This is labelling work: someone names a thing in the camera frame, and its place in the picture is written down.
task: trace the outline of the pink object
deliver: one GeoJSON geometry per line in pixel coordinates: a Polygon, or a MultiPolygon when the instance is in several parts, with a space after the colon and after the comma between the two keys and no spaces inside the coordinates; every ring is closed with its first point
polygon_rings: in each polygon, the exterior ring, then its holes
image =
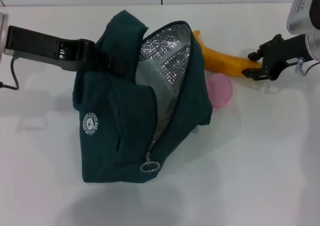
{"type": "Polygon", "coordinates": [[[233,87],[228,76],[215,73],[206,79],[206,89],[214,108],[225,106],[232,96],[233,87]]]}

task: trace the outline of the zipper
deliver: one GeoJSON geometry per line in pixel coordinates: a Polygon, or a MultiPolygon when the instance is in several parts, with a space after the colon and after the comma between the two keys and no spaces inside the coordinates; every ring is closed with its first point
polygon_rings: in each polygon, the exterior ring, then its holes
{"type": "Polygon", "coordinates": [[[147,151],[147,153],[145,154],[145,160],[146,162],[144,164],[141,165],[140,167],[140,170],[142,172],[155,172],[155,171],[158,171],[160,169],[160,164],[156,161],[151,161],[150,160],[150,154],[152,153],[152,151],[157,147],[157,145],[159,144],[159,142],[163,139],[163,137],[166,135],[168,129],[170,128],[172,122],[173,122],[173,119],[175,118],[175,115],[176,115],[176,112],[177,112],[177,108],[179,106],[179,103],[180,103],[180,100],[181,100],[181,96],[182,96],[182,92],[184,91],[184,88],[185,88],[185,85],[186,85],[186,80],[187,80],[187,72],[189,71],[189,68],[190,68],[190,64],[192,62],[192,55],[193,55],[193,43],[194,43],[194,36],[193,36],[193,32],[189,26],[189,24],[187,22],[184,22],[184,21],[177,21],[177,22],[172,22],[170,24],[167,24],[166,26],[160,28],[159,30],[155,31],[154,33],[152,33],[151,35],[149,35],[148,37],[146,37],[143,41],[143,43],[145,41],[147,41],[148,39],[150,39],[151,37],[153,37],[154,35],[156,35],[157,33],[159,33],[160,31],[170,27],[170,26],[173,26],[173,25],[186,25],[191,33],[191,37],[190,37],[190,54],[189,54],[189,59],[188,59],[188,63],[187,63],[187,66],[186,66],[186,69],[185,69],[185,73],[184,73],[184,77],[183,77],[183,80],[182,80],[182,83],[181,83],[181,88],[180,88],[180,91],[179,91],[179,94],[178,94],[178,97],[177,97],[177,100],[176,100],[176,103],[175,103],[175,107],[173,109],[173,112],[171,114],[171,117],[170,117],[170,120],[167,124],[167,126],[165,127],[165,129],[163,130],[162,134],[160,135],[160,137],[156,140],[156,142],[154,142],[153,144],[151,144],[152,140],[153,140],[153,136],[152,136],[152,139],[151,139],[151,142],[150,142],[150,147],[147,151]],[[156,168],[154,169],[150,169],[150,170],[146,170],[146,166],[150,166],[150,165],[153,165],[153,166],[157,166],[156,168]]]}

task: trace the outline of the black cable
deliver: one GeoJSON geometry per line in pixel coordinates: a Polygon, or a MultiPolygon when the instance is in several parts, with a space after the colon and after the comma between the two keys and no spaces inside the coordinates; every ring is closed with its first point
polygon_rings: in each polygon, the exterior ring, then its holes
{"type": "Polygon", "coordinates": [[[310,69],[312,68],[312,67],[314,67],[314,66],[316,66],[316,65],[319,65],[320,64],[320,62],[317,62],[317,63],[314,63],[312,66],[310,66],[306,71],[305,71],[305,73],[303,74],[304,76],[308,73],[308,71],[310,71],[310,69]]]}
{"type": "Polygon", "coordinates": [[[15,87],[9,86],[9,85],[5,85],[3,82],[0,82],[0,88],[2,87],[2,88],[8,88],[8,89],[12,89],[12,90],[19,90],[20,86],[19,86],[19,82],[18,82],[18,79],[17,79],[16,74],[15,74],[15,69],[14,69],[14,63],[15,63],[16,59],[17,59],[16,57],[13,57],[12,60],[11,60],[11,64],[10,64],[12,77],[13,77],[14,82],[15,82],[15,87]]]}

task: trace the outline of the circular logo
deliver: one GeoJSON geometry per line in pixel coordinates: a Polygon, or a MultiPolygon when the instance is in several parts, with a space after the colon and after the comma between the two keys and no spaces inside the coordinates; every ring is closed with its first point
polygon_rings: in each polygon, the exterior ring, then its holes
{"type": "Polygon", "coordinates": [[[93,135],[98,129],[98,118],[93,113],[87,113],[82,121],[83,130],[87,135],[93,135]]]}

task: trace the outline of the teal bag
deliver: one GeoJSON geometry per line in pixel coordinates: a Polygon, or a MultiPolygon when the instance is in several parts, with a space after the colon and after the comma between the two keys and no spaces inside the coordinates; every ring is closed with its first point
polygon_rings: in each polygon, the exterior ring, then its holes
{"type": "Polygon", "coordinates": [[[151,180],[197,125],[210,123],[204,58],[189,25],[173,22],[143,40],[146,31],[120,12],[96,48],[124,73],[98,62],[96,71],[77,72],[73,106],[85,182],[151,180]]]}

